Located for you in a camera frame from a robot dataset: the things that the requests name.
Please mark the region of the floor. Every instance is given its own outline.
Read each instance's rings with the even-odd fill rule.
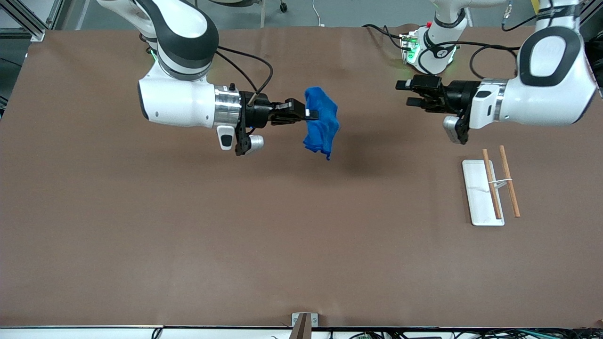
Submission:
[[[317,16],[312,0],[285,0],[286,13],[281,13],[279,0],[266,0],[267,27],[316,26]],[[216,23],[220,30],[259,28],[260,6],[226,7],[207,0],[197,0],[198,6]],[[321,23],[326,27],[360,27],[363,24],[399,26],[407,23],[424,24],[433,20],[434,7],[428,0],[314,0]],[[475,26],[498,26],[506,4],[471,10]],[[513,18],[518,22],[534,14],[530,0],[515,0]],[[72,0],[64,15],[61,28],[65,30],[131,30],[123,18],[102,8],[96,0]],[[29,46],[27,39],[3,39],[0,36],[0,58],[22,63]],[[9,98],[19,68],[0,60],[0,95]]]

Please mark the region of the silver metal ring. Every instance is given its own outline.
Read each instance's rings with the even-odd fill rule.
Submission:
[[[213,126],[233,126],[239,123],[241,115],[241,96],[235,88],[230,90],[227,86],[214,85],[215,114]]]
[[[508,79],[483,79],[481,85],[492,84],[498,86],[498,94],[496,95],[496,104],[494,105],[494,121],[500,121],[500,108],[502,100],[505,98],[505,89],[507,88]]]

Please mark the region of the white tray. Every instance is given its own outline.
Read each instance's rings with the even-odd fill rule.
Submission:
[[[492,169],[493,177],[496,178],[492,161],[490,161],[490,168]],[[502,219],[496,219],[484,161],[463,160],[463,176],[465,177],[471,223],[475,226],[503,226],[505,224],[505,217],[502,216],[500,196],[498,190],[496,190],[498,206],[502,216]]]

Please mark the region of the green light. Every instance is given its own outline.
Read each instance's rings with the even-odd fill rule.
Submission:
[[[448,59],[448,63],[451,63],[451,62],[452,62],[452,57],[454,56],[454,52],[456,52],[456,47],[454,47],[454,48],[452,49],[452,52],[450,53],[450,59]]]
[[[412,40],[410,40],[408,45],[412,46],[412,47],[411,47],[411,50],[408,51],[406,60],[410,63],[414,63],[415,59],[417,58],[417,51],[419,50],[419,48],[421,46],[418,44],[417,38],[413,38]]]

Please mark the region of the black cable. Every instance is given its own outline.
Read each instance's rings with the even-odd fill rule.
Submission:
[[[16,62],[14,62],[14,61],[10,61],[9,59],[0,58],[0,60],[3,60],[3,61],[6,61],[6,62],[8,62],[8,63],[12,63],[13,65],[16,65],[16,66],[22,67],[22,65],[20,65],[20,64],[18,64],[18,63],[16,63]]]
[[[505,28],[505,23],[504,23],[504,22],[503,22],[502,24],[500,24],[500,27],[501,27],[501,29],[502,29],[503,31],[505,31],[505,32],[510,32],[510,31],[512,31],[512,30],[514,30],[514,29],[516,29],[517,27],[520,27],[520,26],[523,26],[523,25],[527,24],[529,21],[532,21],[532,20],[533,20],[533,19],[535,19],[537,16],[538,16],[538,14],[534,14],[533,16],[531,16],[531,17],[529,17],[529,18],[525,19],[524,21],[521,21],[519,24],[517,24],[517,25],[515,25],[515,26],[513,26],[513,27],[511,27],[511,28]]]
[[[555,15],[555,4],[553,3],[553,0],[549,0],[549,2],[551,3],[551,15],[549,15],[549,23],[546,25],[547,27],[551,26],[553,16]]]
[[[218,54],[222,59],[226,60],[227,63],[230,63],[237,71],[239,71],[239,73],[241,73],[243,75],[243,77],[245,77],[245,79],[247,79],[247,81],[249,82],[249,84],[251,85],[251,87],[253,88],[253,90],[257,91],[256,84],[253,83],[253,81],[247,75],[247,73],[245,73],[245,71],[243,71],[236,63],[234,63],[232,60],[230,60],[229,58],[227,58],[221,52],[216,51],[216,54]]]
[[[425,50],[423,50],[419,55],[418,55],[418,59],[417,59],[417,63],[418,66],[421,67],[421,69],[423,71],[425,71],[425,73],[429,74],[429,75],[434,75],[432,72],[429,72],[425,67],[423,67],[423,64],[421,63],[421,58],[423,57],[423,55],[425,53],[427,53],[428,51],[431,51],[432,49],[436,48],[436,47],[440,47],[440,46],[444,46],[444,45],[471,45],[471,46],[480,46],[480,47],[484,47],[487,46],[488,48],[493,48],[493,49],[500,49],[503,51],[517,51],[519,49],[519,47],[506,47],[506,46],[502,46],[502,45],[493,45],[491,43],[483,43],[483,42],[472,42],[472,41],[447,41],[447,42],[441,42],[441,43],[436,43],[428,48],[426,48]]]
[[[478,334],[478,335],[480,335],[480,337],[482,336],[482,334],[480,332],[462,331],[462,332],[455,334],[453,339],[459,339],[463,334]]]
[[[471,73],[473,73],[473,75],[475,75],[476,77],[483,79],[485,77],[483,77],[482,75],[480,75],[475,68],[473,67],[473,61],[475,60],[475,57],[483,50],[485,49],[489,49],[489,48],[493,48],[492,46],[482,46],[480,48],[478,48],[477,51],[473,52],[473,54],[471,55],[471,58],[469,59],[469,69],[471,70]],[[513,55],[514,58],[517,58],[517,54],[515,54],[515,52],[511,49],[503,49],[503,51],[507,51],[509,53],[511,53]]]
[[[391,34],[389,32],[386,32],[386,31],[382,30],[381,28],[379,28],[379,27],[377,27],[376,25],[373,25],[373,24],[366,24],[366,25],[363,25],[362,27],[374,28],[375,30],[378,30],[379,33],[381,33],[383,35],[389,35],[390,37],[395,37],[396,39],[400,38],[399,36],[396,36],[396,35],[393,35],[393,34]]]
[[[595,333],[594,329],[585,329],[584,331],[589,331],[589,336],[587,337],[587,339],[591,339],[593,337],[593,334]]]
[[[580,334],[578,334],[574,329],[569,329],[569,330],[572,331],[572,333],[574,333],[576,335],[576,339],[581,339]]]
[[[151,339],[159,339],[162,332],[163,332],[163,328],[161,328],[161,327],[155,328],[153,330],[153,333],[151,334]]]
[[[366,332],[366,334],[368,334],[368,336],[371,337],[371,339],[385,339],[383,337],[383,335],[379,335],[373,331],[368,331],[368,332]]]
[[[384,30],[385,30],[385,32],[387,33],[387,36],[388,36],[388,37],[390,37],[391,43],[393,43],[393,44],[394,44],[394,46],[396,46],[396,47],[400,48],[402,51],[410,51],[410,50],[411,50],[411,49],[410,49],[410,48],[408,48],[408,47],[402,47],[402,46],[398,45],[398,44],[397,44],[397,43],[394,41],[394,38],[392,38],[392,37],[391,37],[391,35],[392,35],[392,34],[390,34],[390,30],[387,28],[387,26],[385,26],[385,25],[384,25],[384,26],[383,26],[383,29],[384,29]]]
[[[499,334],[512,333],[514,331],[515,331],[514,329],[493,329],[493,330],[486,332],[484,337],[485,338],[496,338],[496,339],[510,339],[510,338],[514,338],[516,335],[515,334],[499,335]]]
[[[374,28],[375,30],[378,30],[378,32],[379,32],[379,33],[383,34],[384,36],[388,36],[388,37],[390,38],[391,43],[393,43],[393,44],[394,44],[394,46],[398,47],[399,49],[401,49],[401,50],[403,50],[403,51],[410,51],[410,50],[411,50],[411,49],[410,49],[410,48],[408,48],[408,47],[402,47],[402,46],[400,46],[398,43],[396,43],[396,42],[394,41],[394,39],[398,39],[398,40],[400,40],[400,36],[397,36],[397,35],[395,35],[395,34],[391,34],[391,33],[390,33],[390,29],[389,29],[389,28],[387,28],[387,26],[386,26],[386,25],[384,25],[384,26],[383,26],[383,29],[381,29],[381,28],[379,28],[379,27],[377,27],[377,26],[375,26],[375,25],[373,25],[373,24],[366,24],[366,25],[363,25],[362,27]]]
[[[263,89],[266,87],[266,85],[270,82],[270,80],[272,79],[272,75],[274,74],[274,68],[272,67],[272,65],[269,62],[267,62],[266,60],[264,60],[256,55],[253,55],[253,54],[237,51],[235,49],[230,49],[230,48],[226,48],[226,47],[222,47],[222,46],[218,46],[218,48],[222,49],[224,51],[227,51],[227,52],[231,52],[231,53],[243,55],[245,57],[256,59],[256,60],[264,63],[266,66],[268,66],[268,68],[270,69],[270,74],[268,75],[268,78],[266,78],[266,81],[264,81],[264,83],[260,86],[260,88],[258,88],[256,90],[256,94],[260,94],[263,91]]]
[[[513,333],[514,339],[524,339],[528,336],[528,334],[526,334],[526,333],[521,333],[521,332],[517,332],[517,331],[512,331],[512,333]]]
[[[559,331],[558,329],[541,329],[541,328],[537,328],[535,329],[535,332],[541,332],[541,333],[545,333],[545,334],[551,334],[551,335],[555,335],[557,334],[557,336],[561,336],[561,338],[567,338],[567,334],[565,332]]]

